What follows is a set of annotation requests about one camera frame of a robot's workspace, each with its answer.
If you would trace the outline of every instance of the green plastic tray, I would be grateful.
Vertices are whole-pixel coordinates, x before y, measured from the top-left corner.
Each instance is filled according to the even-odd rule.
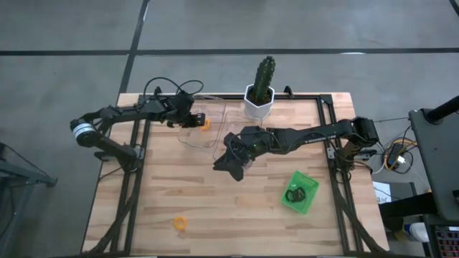
[[[314,196],[316,196],[316,192],[319,186],[319,182],[310,178],[309,176],[301,173],[300,171],[295,171],[293,173],[292,179],[290,179],[290,183],[287,185],[287,189],[284,191],[282,195],[282,203],[290,208],[294,209],[295,211],[301,214],[307,214],[311,204],[313,203]],[[298,187],[302,187],[306,192],[306,198],[303,201],[299,202],[289,202],[285,198],[285,193],[287,190],[295,190]]]

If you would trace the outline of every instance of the white pot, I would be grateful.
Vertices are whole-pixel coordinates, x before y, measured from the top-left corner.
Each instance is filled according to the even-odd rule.
[[[251,118],[265,119],[268,116],[268,114],[270,113],[271,106],[274,103],[274,94],[275,94],[274,93],[274,89],[271,88],[271,87],[268,88],[271,91],[271,101],[269,103],[264,104],[264,105],[257,106],[255,104],[253,104],[252,102],[250,102],[250,100],[248,98],[249,90],[252,89],[252,87],[253,87],[253,84],[248,85],[245,88],[245,94],[244,94],[245,112]]]

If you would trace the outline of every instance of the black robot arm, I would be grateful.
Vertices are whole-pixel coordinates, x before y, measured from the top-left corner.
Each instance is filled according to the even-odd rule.
[[[336,150],[337,166],[342,171],[353,169],[354,156],[362,148],[379,141],[373,120],[354,118],[337,123],[295,130],[292,128],[260,128],[246,126],[241,133],[224,137],[226,152],[214,163],[214,170],[228,171],[236,181],[244,178],[244,167],[265,153],[285,155],[300,146],[327,139],[345,138],[348,143]]]
[[[77,143],[84,147],[97,147],[108,156],[115,156],[124,171],[134,171],[138,167],[138,154],[129,145],[120,145],[106,137],[108,129],[115,123],[134,120],[167,122],[167,126],[177,124],[183,128],[203,126],[205,114],[191,114],[193,96],[180,90],[175,96],[158,96],[161,90],[156,88],[155,95],[129,107],[104,107],[97,112],[84,114],[70,122],[70,129]]]

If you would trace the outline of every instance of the concrete floor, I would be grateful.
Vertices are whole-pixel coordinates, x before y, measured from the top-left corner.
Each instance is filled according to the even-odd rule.
[[[141,0],[0,0],[0,50],[129,49],[140,8]],[[457,47],[458,22],[446,0],[151,0],[139,49]],[[128,92],[142,91],[155,76],[199,79],[205,92],[242,92],[263,57],[137,57]],[[374,120],[405,117],[459,94],[457,54],[274,58],[276,90],[290,85],[296,92],[351,92],[356,114]],[[56,188],[36,187],[15,257],[80,251],[100,162],[94,150],[77,146],[68,126],[83,113],[115,103],[126,60],[0,57],[0,141],[59,177]],[[377,124],[381,141],[408,125]],[[414,181],[424,192],[414,172],[423,178],[425,172],[414,154],[412,172],[383,171],[374,180]],[[391,247],[411,253],[417,248]]]

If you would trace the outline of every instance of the wooden table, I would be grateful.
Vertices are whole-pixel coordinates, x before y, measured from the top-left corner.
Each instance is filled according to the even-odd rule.
[[[332,95],[337,120],[355,117],[349,93]],[[138,94],[122,94],[118,105],[132,105],[137,99]],[[238,133],[245,125],[259,123],[240,116],[244,112],[242,101],[225,102],[225,113],[229,115],[222,126],[223,136],[228,130]],[[212,113],[200,101],[194,108]],[[216,123],[218,115],[209,116],[215,116],[209,133],[216,135],[220,126]],[[114,125],[110,137],[128,143],[132,124]],[[276,100],[271,114],[262,122],[264,128],[302,129],[318,125],[317,105],[310,100]],[[180,143],[179,131],[180,128],[152,123],[131,254],[342,254],[323,143],[304,145],[285,156],[260,156],[246,170],[244,179],[236,182],[227,172],[212,170],[213,156],[218,158],[224,150],[220,140],[215,153],[211,148],[199,150]],[[114,161],[105,163],[101,175],[117,167]],[[320,182],[305,216],[280,202],[286,184],[297,170]],[[83,250],[93,247],[113,222],[122,174],[114,173],[98,184]],[[351,187],[357,216],[378,244],[388,249],[368,170],[352,171]],[[187,219],[185,231],[174,228],[173,219],[177,216]],[[349,221],[346,228],[353,247]]]

